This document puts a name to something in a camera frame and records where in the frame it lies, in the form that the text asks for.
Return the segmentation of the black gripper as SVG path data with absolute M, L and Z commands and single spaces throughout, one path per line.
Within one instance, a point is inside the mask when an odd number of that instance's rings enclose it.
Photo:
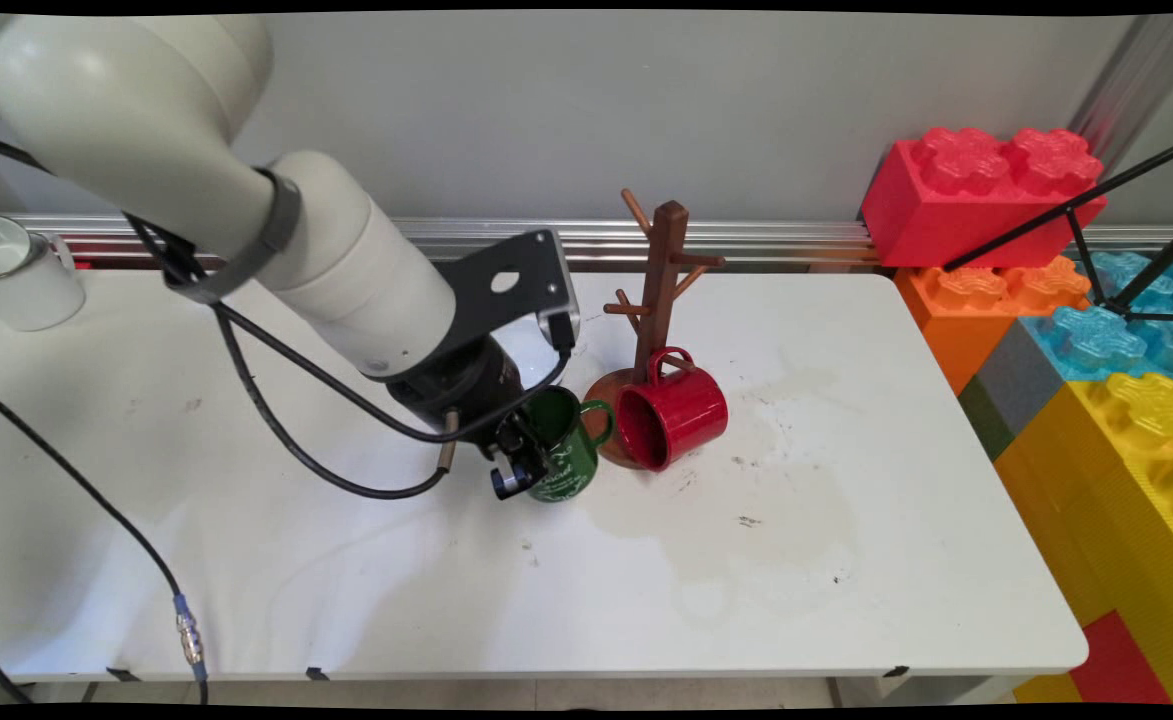
M 388 393 L 436 432 L 446 429 L 446 413 L 457 410 L 459 427 L 521 396 L 518 366 L 493 337 L 426 364 L 412 375 L 388 383 Z M 550 475 L 552 401 L 531 398 L 496 427 L 495 468 L 490 478 L 499 500 L 530 491 Z

